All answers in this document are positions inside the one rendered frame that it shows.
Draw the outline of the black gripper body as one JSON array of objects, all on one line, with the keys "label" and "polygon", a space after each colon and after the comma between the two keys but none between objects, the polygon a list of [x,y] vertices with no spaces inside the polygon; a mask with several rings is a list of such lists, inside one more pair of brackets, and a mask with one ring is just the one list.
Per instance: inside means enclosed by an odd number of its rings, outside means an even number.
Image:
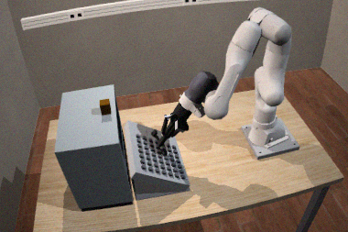
[{"label": "black gripper body", "polygon": [[190,117],[190,115],[192,114],[191,111],[186,110],[184,107],[181,106],[180,103],[177,104],[177,106],[175,107],[174,111],[171,113],[170,116],[170,121],[171,123],[173,123],[173,121],[177,118],[178,116],[181,119],[186,119],[185,121],[187,122],[187,119]]}]

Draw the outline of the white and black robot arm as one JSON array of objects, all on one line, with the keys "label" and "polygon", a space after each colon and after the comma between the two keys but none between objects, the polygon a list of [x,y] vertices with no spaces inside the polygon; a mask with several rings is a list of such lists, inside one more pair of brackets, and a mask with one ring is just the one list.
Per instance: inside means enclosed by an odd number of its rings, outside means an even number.
[{"label": "white and black robot arm", "polygon": [[[276,111],[277,105],[284,100],[285,70],[292,35],[291,26],[275,13],[262,7],[255,8],[229,44],[221,83],[215,81],[212,73],[199,72],[183,95],[179,95],[179,102],[198,118],[206,115],[214,120],[227,116],[229,101],[256,52],[261,35],[268,39],[268,43],[263,66],[255,72],[256,108],[248,137],[257,146],[269,149],[288,140],[288,132],[277,119]],[[204,107],[201,102],[205,103]]]}]

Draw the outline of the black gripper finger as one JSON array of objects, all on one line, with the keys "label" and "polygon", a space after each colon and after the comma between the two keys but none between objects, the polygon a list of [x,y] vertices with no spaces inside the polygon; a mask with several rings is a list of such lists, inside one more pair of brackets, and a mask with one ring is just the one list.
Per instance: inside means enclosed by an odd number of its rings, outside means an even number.
[{"label": "black gripper finger", "polygon": [[169,131],[175,126],[175,122],[177,121],[177,118],[173,121],[173,123],[171,123],[171,121],[169,122],[168,125],[168,121],[170,119],[170,116],[164,115],[165,119],[163,122],[163,126],[161,128],[161,132],[162,132],[162,137],[160,138],[160,140],[158,141],[158,146],[160,147],[161,144],[164,142],[164,140],[166,139],[167,135],[169,134]]},{"label": "black gripper finger", "polygon": [[[173,134],[172,134],[173,133]],[[162,147],[163,146],[163,144],[165,143],[165,141],[168,139],[168,138],[170,138],[170,137],[175,137],[177,134],[179,133],[179,131],[176,131],[175,130],[175,126],[170,130],[170,132],[169,132],[169,134],[167,135],[167,137],[166,137],[166,139],[164,140],[164,142],[161,144],[161,146],[160,147]],[[171,135],[172,134],[172,135]]]}]

